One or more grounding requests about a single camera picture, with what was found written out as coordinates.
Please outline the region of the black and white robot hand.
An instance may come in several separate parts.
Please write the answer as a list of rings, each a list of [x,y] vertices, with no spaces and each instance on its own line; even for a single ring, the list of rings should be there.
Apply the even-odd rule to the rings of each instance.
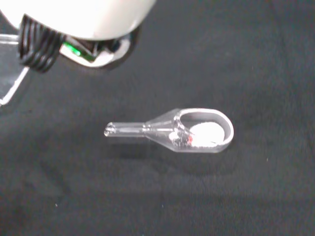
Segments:
[[[119,65],[132,53],[154,0],[3,0],[0,11],[16,30],[2,34],[17,60],[44,73],[58,56],[85,68]]]

